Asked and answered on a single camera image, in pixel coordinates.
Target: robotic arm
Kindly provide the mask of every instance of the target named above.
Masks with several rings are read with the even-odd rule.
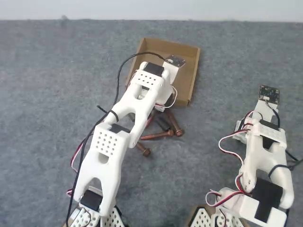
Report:
[[[208,214],[211,226],[247,226],[240,218],[262,227],[285,225],[287,216],[279,209],[292,206],[294,190],[291,172],[286,166],[285,131],[280,128],[279,119],[278,125],[271,123],[273,115],[278,117],[278,101],[278,89],[261,86],[254,111],[237,121],[235,132],[230,136],[246,144],[246,157],[235,180],[239,191],[222,188],[208,193],[216,196],[215,204],[206,201],[216,207]],[[269,179],[257,177],[257,170],[266,172]],[[200,210],[207,214],[205,208]]]
[[[113,106],[104,121],[95,127],[74,191],[73,199],[82,209],[78,211],[72,227],[78,227],[81,220],[83,223],[79,226],[95,227],[100,221],[102,227],[111,216],[119,216],[114,206],[125,152],[127,148],[136,145],[155,105],[159,104],[159,109],[164,110],[162,106],[173,92],[171,84],[178,69],[185,63],[174,64],[176,59],[171,56],[170,61],[165,61],[163,66],[142,62],[121,100]],[[131,130],[118,124],[129,113],[135,113]],[[89,186],[93,178],[100,180],[102,189]]]

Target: gray carpet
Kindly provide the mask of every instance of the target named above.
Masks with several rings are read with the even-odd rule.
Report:
[[[110,108],[117,69],[145,36],[196,45],[203,55],[191,106],[174,109],[186,134],[148,142],[150,158],[135,149],[125,156],[117,204],[131,226],[184,226],[209,189],[234,188],[239,162],[217,142],[254,108],[260,84],[281,89],[288,147],[303,157],[303,24],[1,21],[1,226],[62,225],[70,158],[102,115],[96,105]],[[236,141],[224,145],[244,154]],[[293,171],[290,227],[303,223],[302,171]]]

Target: metal screw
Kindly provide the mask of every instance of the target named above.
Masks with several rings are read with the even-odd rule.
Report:
[[[176,130],[176,136],[183,136],[184,132],[183,130],[179,127],[177,120],[175,119],[174,114],[169,110],[166,109],[165,110],[166,115],[168,116],[171,124],[174,126],[175,130]]]
[[[151,154],[151,150],[149,148],[146,148],[142,143],[137,142],[136,148],[138,148],[140,151],[142,151],[142,154],[145,157],[147,157]]]
[[[160,132],[160,133],[156,133],[156,134],[152,134],[152,135],[148,135],[148,136],[141,136],[140,139],[141,140],[151,140],[151,139],[173,136],[173,135],[174,135],[174,131],[168,130],[168,131],[164,131],[164,132]]]
[[[151,122],[153,121],[153,119],[157,113],[158,113],[158,111],[156,111],[156,110],[151,111],[150,117],[147,120],[145,128],[148,128],[148,126],[150,126]]]

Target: cardboard tray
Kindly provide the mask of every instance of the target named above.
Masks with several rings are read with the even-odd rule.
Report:
[[[173,86],[178,91],[178,97],[175,105],[188,106],[193,94],[200,57],[200,48],[155,38],[143,38],[137,49],[137,53],[147,51],[158,53],[164,58],[167,58],[173,54],[185,59],[186,63],[178,71]],[[136,56],[129,71],[126,85],[128,84],[135,70],[140,67],[140,64],[143,61],[149,61],[158,65],[163,64],[163,60],[151,54]]]

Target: screw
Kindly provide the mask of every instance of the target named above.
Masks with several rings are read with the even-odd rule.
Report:
[[[140,151],[142,151],[142,154],[145,157],[147,157],[151,154],[151,150],[149,148],[146,148],[142,143],[137,142],[136,148],[138,148]]]
[[[158,117],[155,122],[157,123],[157,125],[159,125],[160,128],[162,128],[163,131],[168,131],[170,130],[170,125],[169,123],[164,120],[163,118],[161,117]]]
[[[168,116],[171,124],[174,126],[175,130],[176,130],[176,136],[183,136],[184,132],[183,130],[179,127],[177,120],[175,119],[174,114],[169,110],[166,109],[165,110],[166,115]]]
[[[153,121],[153,119],[154,119],[155,115],[157,114],[157,112],[158,112],[158,111],[156,111],[156,110],[152,110],[152,111],[151,111],[150,117],[149,117],[148,120],[147,120],[147,123],[146,123],[145,128],[148,128],[148,126],[150,126],[150,124],[151,124],[151,122]]]
[[[141,136],[140,139],[141,140],[151,140],[151,139],[173,136],[173,135],[174,135],[174,131],[168,130],[168,131],[164,131],[164,132],[160,132],[160,133],[156,133],[156,134],[152,134],[152,135],[148,135],[148,136]]]

